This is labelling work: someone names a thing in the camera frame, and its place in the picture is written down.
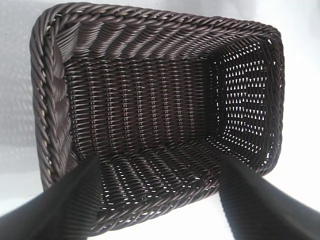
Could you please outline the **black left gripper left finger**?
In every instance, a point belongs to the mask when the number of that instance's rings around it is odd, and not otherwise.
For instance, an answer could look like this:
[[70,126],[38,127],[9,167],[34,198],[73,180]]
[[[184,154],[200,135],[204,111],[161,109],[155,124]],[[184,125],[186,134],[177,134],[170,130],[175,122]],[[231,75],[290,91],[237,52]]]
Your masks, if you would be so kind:
[[101,201],[101,167],[90,156],[46,191],[0,218],[2,240],[85,240]]

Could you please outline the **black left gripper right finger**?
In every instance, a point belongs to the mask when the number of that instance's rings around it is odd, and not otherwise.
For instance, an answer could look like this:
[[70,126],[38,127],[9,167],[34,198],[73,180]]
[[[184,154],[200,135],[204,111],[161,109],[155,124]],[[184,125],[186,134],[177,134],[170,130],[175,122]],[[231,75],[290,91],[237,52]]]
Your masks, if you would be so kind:
[[270,184],[236,157],[223,157],[219,196],[236,240],[318,240],[320,213]]

